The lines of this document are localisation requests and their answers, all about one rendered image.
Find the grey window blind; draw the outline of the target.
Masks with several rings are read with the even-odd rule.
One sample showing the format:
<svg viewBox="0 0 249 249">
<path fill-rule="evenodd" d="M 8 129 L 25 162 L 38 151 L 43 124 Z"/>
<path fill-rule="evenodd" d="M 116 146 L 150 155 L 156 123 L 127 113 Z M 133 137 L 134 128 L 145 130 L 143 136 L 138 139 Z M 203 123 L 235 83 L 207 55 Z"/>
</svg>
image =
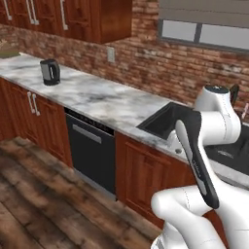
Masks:
<svg viewBox="0 0 249 249">
<path fill-rule="evenodd" d="M 159 17 L 249 28 L 249 0 L 160 0 Z"/>
</svg>

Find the black electric kettle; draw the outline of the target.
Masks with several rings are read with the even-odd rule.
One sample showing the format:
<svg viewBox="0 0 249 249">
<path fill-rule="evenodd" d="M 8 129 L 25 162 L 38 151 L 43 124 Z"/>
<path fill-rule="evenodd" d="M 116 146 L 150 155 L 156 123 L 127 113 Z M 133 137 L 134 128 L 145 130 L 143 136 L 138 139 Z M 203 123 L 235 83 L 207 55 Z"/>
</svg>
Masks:
<svg viewBox="0 0 249 249">
<path fill-rule="evenodd" d="M 60 82 L 60 68 L 55 59 L 41 60 L 40 66 L 46 86 L 55 86 Z"/>
</svg>

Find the black dishwasher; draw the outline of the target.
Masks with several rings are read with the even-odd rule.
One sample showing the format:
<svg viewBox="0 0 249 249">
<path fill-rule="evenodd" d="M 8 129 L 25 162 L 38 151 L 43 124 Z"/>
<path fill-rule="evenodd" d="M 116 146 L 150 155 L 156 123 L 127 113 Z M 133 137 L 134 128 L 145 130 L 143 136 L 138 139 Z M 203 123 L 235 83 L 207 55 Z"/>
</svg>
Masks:
<svg viewBox="0 0 249 249">
<path fill-rule="evenodd" d="M 116 200 L 115 131 L 64 108 L 74 170 L 90 185 Z M 77 125 L 99 137 L 99 144 L 73 129 Z"/>
</svg>

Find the black sink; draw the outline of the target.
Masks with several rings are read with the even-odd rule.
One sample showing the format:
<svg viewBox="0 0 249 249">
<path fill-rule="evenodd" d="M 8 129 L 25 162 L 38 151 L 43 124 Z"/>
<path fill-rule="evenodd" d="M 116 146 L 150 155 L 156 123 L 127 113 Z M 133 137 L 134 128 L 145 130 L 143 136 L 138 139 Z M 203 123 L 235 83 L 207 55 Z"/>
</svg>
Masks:
<svg viewBox="0 0 249 249">
<path fill-rule="evenodd" d="M 191 107 L 169 102 L 138 128 L 166 140 L 176 121 Z M 238 140 L 233 144 L 211 145 L 204 148 L 207 156 L 218 163 L 249 175 L 249 126 L 243 125 Z"/>
</svg>

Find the wooden wall cupboards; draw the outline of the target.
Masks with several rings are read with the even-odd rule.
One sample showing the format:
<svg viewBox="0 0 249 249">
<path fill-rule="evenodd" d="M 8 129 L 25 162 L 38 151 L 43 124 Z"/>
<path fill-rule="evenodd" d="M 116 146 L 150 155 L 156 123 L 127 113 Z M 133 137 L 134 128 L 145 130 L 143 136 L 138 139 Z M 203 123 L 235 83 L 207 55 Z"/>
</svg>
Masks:
<svg viewBox="0 0 249 249">
<path fill-rule="evenodd" d="M 0 0 L 0 23 L 105 44 L 131 36 L 132 0 Z"/>
</svg>

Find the grey wall socket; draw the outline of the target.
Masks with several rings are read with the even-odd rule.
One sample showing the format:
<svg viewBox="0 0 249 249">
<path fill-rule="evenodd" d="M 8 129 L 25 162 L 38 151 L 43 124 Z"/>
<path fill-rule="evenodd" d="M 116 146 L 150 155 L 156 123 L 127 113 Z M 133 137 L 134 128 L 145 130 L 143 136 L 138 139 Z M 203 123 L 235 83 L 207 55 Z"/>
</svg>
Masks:
<svg viewBox="0 0 249 249">
<path fill-rule="evenodd" d="M 115 63 L 115 48 L 107 47 L 107 60 L 109 62 Z"/>
</svg>

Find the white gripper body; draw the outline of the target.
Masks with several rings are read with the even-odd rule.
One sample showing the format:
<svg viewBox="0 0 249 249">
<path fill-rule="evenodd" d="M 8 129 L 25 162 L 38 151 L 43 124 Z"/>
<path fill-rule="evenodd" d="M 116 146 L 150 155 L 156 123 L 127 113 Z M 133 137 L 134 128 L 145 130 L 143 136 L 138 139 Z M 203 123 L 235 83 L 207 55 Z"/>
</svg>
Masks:
<svg viewBox="0 0 249 249">
<path fill-rule="evenodd" d="M 167 146 L 169 150 L 176 155 L 184 154 L 184 149 L 179 142 L 175 129 L 173 129 L 167 137 Z"/>
</svg>

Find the wooden sink cupboard door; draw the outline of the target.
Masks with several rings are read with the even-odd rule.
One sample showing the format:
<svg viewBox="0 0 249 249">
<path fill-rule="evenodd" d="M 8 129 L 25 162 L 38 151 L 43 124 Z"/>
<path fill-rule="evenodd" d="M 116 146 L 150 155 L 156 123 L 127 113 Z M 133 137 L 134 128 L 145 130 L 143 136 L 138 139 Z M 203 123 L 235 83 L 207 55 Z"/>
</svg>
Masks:
<svg viewBox="0 0 249 249">
<path fill-rule="evenodd" d="M 163 221 L 151 208 L 152 195 L 160 190 L 193 185 L 191 169 L 119 132 L 116 140 L 116 195 L 119 201 L 159 228 Z"/>
</svg>

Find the window with grey frame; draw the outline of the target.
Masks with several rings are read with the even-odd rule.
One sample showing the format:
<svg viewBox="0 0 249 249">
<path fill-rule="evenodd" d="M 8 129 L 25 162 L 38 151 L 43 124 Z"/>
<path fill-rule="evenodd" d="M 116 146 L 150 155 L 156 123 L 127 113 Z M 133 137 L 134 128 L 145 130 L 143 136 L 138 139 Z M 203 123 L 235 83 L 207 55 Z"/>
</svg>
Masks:
<svg viewBox="0 0 249 249">
<path fill-rule="evenodd" d="M 249 28 L 160 19 L 159 36 L 175 43 L 249 53 Z"/>
</svg>

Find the wooden base cupboard door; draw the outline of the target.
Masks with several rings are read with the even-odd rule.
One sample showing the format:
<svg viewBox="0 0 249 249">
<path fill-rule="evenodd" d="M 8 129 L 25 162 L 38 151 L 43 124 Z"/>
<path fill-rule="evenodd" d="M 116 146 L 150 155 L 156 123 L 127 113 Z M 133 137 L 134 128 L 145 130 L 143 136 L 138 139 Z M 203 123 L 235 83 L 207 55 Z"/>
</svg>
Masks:
<svg viewBox="0 0 249 249">
<path fill-rule="evenodd" d="M 16 84 L 11 84 L 11 93 L 18 118 L 18 129 L 23 138 L 35 142 L 32 113 L 28 104 L 27 91 Z"/>
<path fill-rule="evenodd" d="M 68 167 L 72 167 L 64 108 L 38 94 L 36 94 L 36 103 L 41 113 L 39 117 L 36 115 L 39 139 L 48 152 L 63 161 Z"/>
</svg>

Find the black tap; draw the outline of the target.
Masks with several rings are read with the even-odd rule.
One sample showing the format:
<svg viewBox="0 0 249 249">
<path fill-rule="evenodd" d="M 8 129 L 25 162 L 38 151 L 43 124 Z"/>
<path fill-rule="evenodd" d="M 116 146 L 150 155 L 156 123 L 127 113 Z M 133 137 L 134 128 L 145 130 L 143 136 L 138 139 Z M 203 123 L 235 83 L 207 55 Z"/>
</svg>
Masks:
<svg viewBox="0 0 249 249">
<path fill-rule="evenodd" d="M 238 96 L 238 92 L 239 92 L 239 85 L 238 85 L 238 84 L 234 84 L 234 85 L 230 88 L 230 93 L 231 93 L 231 106 L 234 106 L 235 101 L 236 101 L 237 96 Z"/>
</svg>

